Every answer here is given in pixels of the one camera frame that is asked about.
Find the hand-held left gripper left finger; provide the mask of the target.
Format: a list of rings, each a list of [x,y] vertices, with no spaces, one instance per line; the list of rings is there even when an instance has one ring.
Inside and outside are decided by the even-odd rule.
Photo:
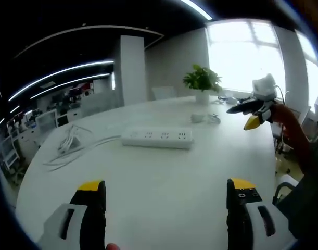
[[[69,203],[61,204],[44,222],[40,249],[104,249],[105,181],[82,184]]]

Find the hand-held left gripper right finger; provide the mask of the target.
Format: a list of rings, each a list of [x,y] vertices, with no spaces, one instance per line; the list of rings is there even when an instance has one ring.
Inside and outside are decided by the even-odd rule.
[[[254,184],[228,179],[226,209],[228,249],[293,249],[288,219],[262,200]]]

